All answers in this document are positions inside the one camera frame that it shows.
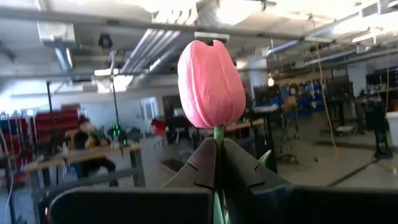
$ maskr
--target green stem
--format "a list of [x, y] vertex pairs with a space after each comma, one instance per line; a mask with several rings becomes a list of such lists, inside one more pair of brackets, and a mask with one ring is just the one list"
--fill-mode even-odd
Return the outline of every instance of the green stem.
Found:
[[224, 216], [224, 191], [223, 191], [223, 179], [222, 179], [222, 150], [224, 142], [224, 126], [217, 126], [214, 128], [214, 140], [217, 146], [216, 155], [216, 193], [215, 193], [215, 204], [214, 204], [214, 221], [213, 223], [225, 223]]

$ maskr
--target concrete floor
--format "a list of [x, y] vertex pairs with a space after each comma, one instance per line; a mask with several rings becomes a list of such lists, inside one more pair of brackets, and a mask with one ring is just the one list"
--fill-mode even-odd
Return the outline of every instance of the concrete floor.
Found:
[[[298, 165], [279, 165], [279, 175], [293, 184], [327, 186], [350, 172], [369, 164], [373, 160], [373, 151], [365, 149], [341, 148], [333, 149], [328, 146], [316, 146], [313, 143], [319, 140], [330, 140], [330, 135], [320, 136], [320, 129], [326, 126], [326, 118], [323, 113], [313, 114], [308, 118], [300, 118], [300, 139], [292, 141], [292, 149], [298, 156]], [[154, 147], [154, 143], [161, 137], [151, 137], [141, 141], [142, 161], [147, 187], [159, 188], [174, 174], [166, 169], [160, 161], [172, 157], [178, 157], [180, 151], [189, 148], [188, 141], [181, 140], [179, 145], [166, 145]], [[361, 144], [374, 144], [373, 133], [365, 135], [350, 135], [335, 138], [336, 142], [356, 142]], [[128, 157], [115, 156], [110, 158], [118, 169], [129, 165]], [[389, 160], [381, 160], [367, 166], [351, 178], [341, 182], [336, 187], [379, 188], [398, 189], [398, 177], [395, 177], [388, 169], [390, 166], [398, 166], [398, 157]], [[120, 180], [121, 187], [132, 187], [132, 179]], [[33, 223], [32, 205], [29, 189], [15, 192], [17, 213]], [[0, 195], [0, 205], [5, 206], [6, 194]], [[0, 223], [6, 222], [5, 210], [0, 210]]]

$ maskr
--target pink tulip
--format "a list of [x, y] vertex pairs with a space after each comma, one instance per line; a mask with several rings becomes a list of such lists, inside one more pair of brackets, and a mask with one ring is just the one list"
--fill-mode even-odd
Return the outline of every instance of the pink tulip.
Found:
[[229, 124], [243, 114], [246, 99], [242, 81], [224, 44], [194, 40], [178, 61], [182, 108], [198, 128]]

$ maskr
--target man sitting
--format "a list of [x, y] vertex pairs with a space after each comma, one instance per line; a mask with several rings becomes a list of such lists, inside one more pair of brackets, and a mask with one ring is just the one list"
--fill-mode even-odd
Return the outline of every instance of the man sitting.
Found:
[[[107, 139], [98, 139], [96, 136], [90, 136], [91, 123], [87, 118], [79, 120], [79, 131], [75, 134], [73, 142], [76, 150], [84, 150], [92, 146], [108, 146], [110, 141]], [[107, 158], [92, 159], [85, 161], [75, 166], [78, 178], [88, 177], [90, 172], [98, 170], [100, 167], [105, 167], [108, 172], [114, 172], [116, 166], [114, 162]], [[112, 180], [109, 183], [110, 187], [118, 186], [117, 180]]]

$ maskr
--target workbench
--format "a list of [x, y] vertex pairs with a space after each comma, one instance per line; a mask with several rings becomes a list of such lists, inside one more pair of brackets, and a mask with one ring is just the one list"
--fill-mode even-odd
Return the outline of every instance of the workbench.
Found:
[[[78, 179], [77, 181], [73, 182], [61, 182], [59, 185], [51, 186], [52, 181], [49, 174], [49, 168], [51, 167], [69, 166], [70, 164], [85, 162], [92, 159], [99, 159], [106, 156], [117, 154], [124, 155], [124, 153], [128, 153], [130, 156], [131, 168], [117, 170], [116, 172], [102, 175], [94, 175], [87, 178]], [[141, 159], [141, 147], [139, 144], [124, 146], [117, 149], [111, 149], [109, 146], [106, 146], [80, 151], [73, 150], [68, 151], [67, 155], [64, 153], [59, 153], [46, 161], [31, 162], [26, 166], [25, 171], [29, 173], [30, 186], [32, 187], [32, 200], [36, 224], [43, 223], [43, 220], [46, 219], [44, 211], [42, 208], [40, 208], [39, 203], [42, 203], [44, 198], [48, 197], [49, 195], [57, 195], [75, 187], [100, 184], [109, 182], [110, 180], [129, 176], [133, 177], [135, 187], [145, 187], [144, 169]], [[42, 184], [40, 184], [39, 179], [40, 172], [43, 173]]]

